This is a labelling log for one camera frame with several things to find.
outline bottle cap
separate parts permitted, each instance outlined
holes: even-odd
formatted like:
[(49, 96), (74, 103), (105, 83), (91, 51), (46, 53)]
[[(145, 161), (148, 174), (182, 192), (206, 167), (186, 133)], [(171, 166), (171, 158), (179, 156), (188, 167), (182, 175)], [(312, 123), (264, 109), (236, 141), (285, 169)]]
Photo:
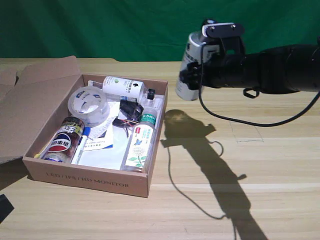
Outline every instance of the bottle cap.
[(149, 100), (153, 100), (155, 98), (156, 90), (149, 88), (147, 91), (147, 96), (146, 98)]

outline wood grain surface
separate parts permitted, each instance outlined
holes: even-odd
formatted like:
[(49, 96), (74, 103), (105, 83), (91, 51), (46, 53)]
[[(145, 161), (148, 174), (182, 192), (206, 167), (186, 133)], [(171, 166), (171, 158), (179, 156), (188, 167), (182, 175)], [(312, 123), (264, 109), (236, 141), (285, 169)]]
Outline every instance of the wood grain surface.
[[(0, 59), (0, 71), (46, 59)], [(320, 103), (277, 127), (209, 115), (175, 93), (180, 62), (79, 58), (83, 73), (167, 80), (168, 104), (148, 198), (36, 182), (21, 161), (0, 165), (0, 194), (14, 206), (1, 240), (319, 240)], [(217, 114), (273, 123), (315, 92), (243, 96), (206, 88)]]

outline open cardboard box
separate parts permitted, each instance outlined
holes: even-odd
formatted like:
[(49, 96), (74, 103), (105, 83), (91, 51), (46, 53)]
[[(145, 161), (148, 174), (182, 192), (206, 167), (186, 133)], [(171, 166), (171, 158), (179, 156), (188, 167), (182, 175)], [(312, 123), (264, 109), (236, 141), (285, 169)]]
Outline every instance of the open cardboard box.
[(70, 116), (69, 96), (89, 80), (102, 83), (105, 79), (104, 75), (82, 74), (75, 56), (27, 66), (16, 84), (14, 71), (0, 74), (0, 164), (22, 157), (35, 181), (148, 197), (167, 105), (168, 82), (125, 78), (142, 81), (148, 88), (155, 89), (156, 94), (164, 96), (146, 173), (34, 158), (64, 118)]

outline pepsi can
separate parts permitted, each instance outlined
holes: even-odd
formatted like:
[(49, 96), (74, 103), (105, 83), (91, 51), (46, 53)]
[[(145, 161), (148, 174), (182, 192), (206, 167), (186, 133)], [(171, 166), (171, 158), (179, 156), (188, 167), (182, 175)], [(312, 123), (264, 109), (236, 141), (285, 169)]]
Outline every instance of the pepsi can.
[(84, 128), (85, 124), (79, 118), (74, 116), (66, 117), (43, 159), (71, 163)]

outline green screen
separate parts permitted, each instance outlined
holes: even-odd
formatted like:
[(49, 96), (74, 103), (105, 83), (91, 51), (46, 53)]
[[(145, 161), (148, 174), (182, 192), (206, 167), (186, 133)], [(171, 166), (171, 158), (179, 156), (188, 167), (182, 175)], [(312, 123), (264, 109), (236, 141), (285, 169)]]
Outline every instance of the green screen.
[(316, 44), (319, 0), (2, 0), (1, 58), (180, 61), (205, 18), (240, 23), (247, 53)]

